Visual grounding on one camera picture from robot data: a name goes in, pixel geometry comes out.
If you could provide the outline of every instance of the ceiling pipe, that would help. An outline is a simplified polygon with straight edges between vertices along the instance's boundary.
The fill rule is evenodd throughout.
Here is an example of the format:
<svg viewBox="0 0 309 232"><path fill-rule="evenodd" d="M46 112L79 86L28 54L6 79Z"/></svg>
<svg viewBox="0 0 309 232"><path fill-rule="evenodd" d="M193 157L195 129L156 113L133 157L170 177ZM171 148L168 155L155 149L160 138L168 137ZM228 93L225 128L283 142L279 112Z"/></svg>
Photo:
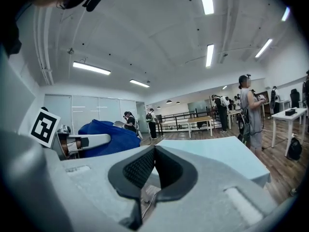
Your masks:
<svg viewBox="0 0 309 232"><path fill-rule="evenodd" d="M50 62L49 62L49 53L48 53L48 32L49 32L49 25L50 25L50 17L51 17L51 15L52 15L52 8L51 7L46 8L45 21L44 21L43 44L44 44L46 69L48 71L47 73L48 73L51 85L54 85L54 80L53 80L53 76L52 76L52 70L50 68Z"/></svg>
<svg viewBox="0 0 309 232"><path fill-rule="evenodd" d="M35 46L35 50L36 50L36 55L38 58L38 62L40 65L40 70L42 72L43 78L46 82L47 85L50 85L50 82L48 80L47 77L47 73L44 72L44 64L43 64L43 60L42 60L42 47L41 47L41 26L42 26L42 9L40 8L35 8L34 11L34 19L33 19L33 36L34 36L34 46Z"/></svg>
<svg viewBox="0 0 309 232"><path fill-rule="evenodd" d="M225 34L224 34L224 40L223 40L223 46L222 51L219 56L219 63L221 63L223 58L223 52L226 48L227 38L230 32L231 27L231 20L232 20L232 7L233 7L233 0L227 0L227 18L226 18L226 27L225 27Z"/></svg>

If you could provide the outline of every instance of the wooden floor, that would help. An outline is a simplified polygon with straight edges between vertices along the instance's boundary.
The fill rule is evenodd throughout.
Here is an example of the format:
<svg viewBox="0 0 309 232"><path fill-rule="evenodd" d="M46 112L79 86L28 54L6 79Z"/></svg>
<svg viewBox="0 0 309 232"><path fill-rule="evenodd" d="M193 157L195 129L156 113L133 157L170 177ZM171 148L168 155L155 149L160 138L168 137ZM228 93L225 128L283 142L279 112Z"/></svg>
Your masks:
<svg viewBox="0 0 309 232"><path fill-rule="evenodd" d="M284 152L287 144L287 131L288 125L285 122L277 123L277 137L276 145L271 148L272 141L272 129L273 121L266 120L263 131L263 146L266 148L262 152L261 161L271 173L272 181L266 183L265 190L268 190L270 195L277 201L278 204L282 203L289 197L289 192L292 188L296 188L305 173L308 161L309 161L309 133L305 133L304 142L302 145L302 154L298 161L288 160L284 156ZM297 134L297 138L300 139L302 125L299 125L299 120L294 122L293 133ZM229 136L238 136L239 130L236 123L232 124L231 129L227 130L227 133L220 133L219 130L213 130L213 136L210 136L210 132L206 130L193 131L191 139L188 132L165 132L164 135L160 135L155 140L144 139L142 145L155 145L160 141L167 140L197 140L197 139L210 139L221 138ZM152 197L154 191L148 191ZM148 207L148 204L142 202L142 210Z"/></svg>

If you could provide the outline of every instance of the white table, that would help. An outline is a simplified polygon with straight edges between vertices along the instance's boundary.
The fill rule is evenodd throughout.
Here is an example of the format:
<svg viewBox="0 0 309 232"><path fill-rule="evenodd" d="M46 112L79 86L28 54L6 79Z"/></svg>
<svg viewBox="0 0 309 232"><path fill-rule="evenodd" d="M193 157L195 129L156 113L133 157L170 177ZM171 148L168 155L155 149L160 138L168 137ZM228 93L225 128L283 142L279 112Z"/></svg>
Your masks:
<svg viewBox="0 0 309 232"><path fill-rule="evenodd" d="M209 127L211 128L211 137L212 137L211 120L212 120L212 118L209 117L209 116L203 116L203 117L196 117L196 118L188 119L187 124L188 124L188 129L189 129L189 138L191 138L191 124L192 123L198 123L198 122L206 122L207 130L209 130Z"/></svg>
<svg viewBox="0 0 309 232"><path fill-rule="evenodd" d="M293 114L292 116L286 116L285 112L288 111L289 109L279 112L277 114L272 115L273 119L273 133L272 133L272 143L271 147L273 148L275 146L275 140L276 140L276 130L277 130L277 125L276 125L276 120L284 120L288 122L289 129L288 129L288 143L286 145L286 150L285 150L285 156L288 154L289 146L291 144L291 139L292 139L292 131L293 131L293 121L296 120L297 118L304 116L304 121L306 119L306 108L294 108L296 109L296 113ZM302 145L304 142L304 135L305 135L305 126L306 123L303 123L303 130L302 130L302 135L301 135L301 141L300 144Z"/></svg>
<svg viewBox="0 0 309 232"><path fill-rule="evenodd" d="M241 114L241 110L234 110L234 111L227 113L229 129L231 129L231 119L232 119L232 122L234 123L234 115L236 114Z"/></svg>
<svg viewBox="0 0 309 232"><path fill-rule="evenodd" d="M285 110L285 104L289 103L289 108L291 108L290 106L290 101L289 100L283 100L283 101L279 101L279 106L282 104L282 110Z"/></svg>
<svg viewBox="0 0 309 232"><path fill-rule="evenodd" d="M207 140L162 140L157 145L220 161L261 187L271 181L269 170L235 136ZM158 172L155 168L147 183L160 187Z"/></svg>

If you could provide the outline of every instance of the white cable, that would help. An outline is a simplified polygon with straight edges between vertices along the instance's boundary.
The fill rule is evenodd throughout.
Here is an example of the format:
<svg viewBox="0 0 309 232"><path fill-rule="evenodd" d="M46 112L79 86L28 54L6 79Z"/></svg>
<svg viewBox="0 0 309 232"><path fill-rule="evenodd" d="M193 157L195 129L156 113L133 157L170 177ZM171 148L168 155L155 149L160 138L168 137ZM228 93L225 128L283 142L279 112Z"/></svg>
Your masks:
<svg viewBox="0 0 309 232"><path fill-rule="evenodd" d="M151 203L153 202L154 198L155 198L155 195L157 194L158 192L156 192L153 196L153 198L151 199L150 203L149 203L149 206L147 207L147 209L144 211L144 214L141 216L141 219L144 218L144 216L146 215L147 211L149 210L150 206L151 206Z"/></svg>
<svg viewBox="0 0 309 232"><path fill-rule="evenodd" d="M282 131L277 131L276 133L286 133L287 134L287 132L282 132Z"/></svg>

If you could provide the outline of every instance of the blue cloth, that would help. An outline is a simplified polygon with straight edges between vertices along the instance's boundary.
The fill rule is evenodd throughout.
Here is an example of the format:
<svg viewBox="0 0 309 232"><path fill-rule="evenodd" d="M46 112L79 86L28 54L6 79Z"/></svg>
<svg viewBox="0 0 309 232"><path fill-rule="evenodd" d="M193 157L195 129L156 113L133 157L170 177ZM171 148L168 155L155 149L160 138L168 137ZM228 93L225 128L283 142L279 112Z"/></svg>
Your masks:
<svg viewBox="0 0 309 232"><path fill-rule="evenodd" d="M109 134L111 136L111 141L108 144L85 150L83 157L86 158L109 155L140 146L140 139L136 136L136 133L115 127L109 121L98 121L94 119L89 124L81 127L78 134Z"/></svg>

